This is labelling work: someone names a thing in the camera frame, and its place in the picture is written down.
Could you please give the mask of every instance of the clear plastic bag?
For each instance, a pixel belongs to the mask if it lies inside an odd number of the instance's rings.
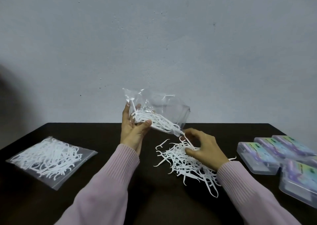
[[[133,114],[133,112],[135,112],[135,107],[137,107],[138,110],[143,110],[147,113],[162,115],[164,118],[175,124],[179,129],[158,129],[153,125],[153,123],[156,122],[155,120],[152,120],[152,128],[176,136],[180,135],[179,131],[184,127],[190,114],[190,107],[187,106],[183,100],[176,95],[164,94],[150,89],[137,91],[123,88],[123,90],[126,101],[130,102],[131,105],[130,114]]]
[[[65,145],[66,148],[73,148],[76,150],[77,155],[80,155],[80,159],[78,159],[78,161],[76,161],[75,163],[73,163],[72,165],[70,165],[69,167],[67,167],[66,171],[63,174],[54,174],[52,176],[46,176],[46,175],[40,175],[35,169],[32,168],[39,168],[42,166],[42,168],[45,168],[45,162],[37,162],[34,163],[33,161],[31,161],[30,158],[26,158],[26,159],[21,159],[19,162],[17,162],[15,159],[19,158],[19,156],[24,153],[25,151],[27,151],[30,148],[34,148],[35,146],[37,146],[38,144],[43,143],[44,141],[50,141],[50,142],[59,142],[62,145]],[[6,162],[8,163],[12,163],[14,165],[16,165],[17,167],[21,168],[22,170],[24,170],[26,173],[30,174],[31,176],[35,177],[36,179],[40,180],[41,182],[45,183],[46,185],[50,186],[51,188],[53,188],[54,190],[58,190],[62,184],[83,164],[85,163],[88,159],[90,159],[92,156],[96,155],[98,152],[93,151],[93,150],[89,150],[86,148],[82,148],[82,147],[77,147],[77,146],[72,146],[68,143],[64,143],[61,142],[57,139],[54,139],[53,137],[48,137],[46,139],[44,139],[43,141],[41,141],[40,143],[37,143],[21,152],[19,152],[17,155],[14,155],[13,157],[11,157],[10,159],[6,160]],[[44,160],[47,162],[49,160],[51,160],[52,158],[45,158]],[[23,165],[25,163],[34,163],[34,165],[31,168],[28,169],[24,169]]]

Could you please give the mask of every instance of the right hand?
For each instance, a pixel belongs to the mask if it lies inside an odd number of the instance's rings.
[[[187,155],[197,159],[202,164],[214,171],[217,171],[224,163],[229,162],[226,155],[224,155],[218,146],[215,137],[193,128],[185,129],[184,133],[190,141],[196,138],[201,144],[198,151],[185,148]]]

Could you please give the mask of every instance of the ribbed cuff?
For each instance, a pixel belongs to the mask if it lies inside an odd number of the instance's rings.
[[[119,144],[102,170],[108,176],[128,187],[139,163],[140,159],[136,151],[124,144]]]
[[[217,180],[238,206],[247,202],[260,185],[238,161],[224,163],[218,169]]]

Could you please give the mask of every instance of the white wall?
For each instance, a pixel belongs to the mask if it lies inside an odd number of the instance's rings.
[[[46,122],[120,122],[121,88],[153,87],[181,95],[188,122],[267,122],[317,148],[316,8],[0,0],[2,146]]]

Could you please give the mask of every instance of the label on box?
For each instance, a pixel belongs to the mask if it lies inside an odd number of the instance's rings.
[[[263,138],[265,142],[268,142],[270,145],[270,150],[274,152],[276,155],[283,154],[283,155],[289,155],[294,156],[294,153],[288,150],[282,143],[277,141],[274,138]]]
[[[290,143],[295,150],[303,151],[303,152],[308,152],[308,153],[314,153],[311,149],[308,147],[304,146],[303,144],[299,143],[295,139],[291,138],[290,136],[281,136],[286,142]]]
[[[243,145],[256,161],[276,163],[274,157],[269,154],[259,143],[244,142]]]
[[[317,169],[306,164],[290,161],[288,163],[288,178],[302,184],[310,190],[317,191]]]

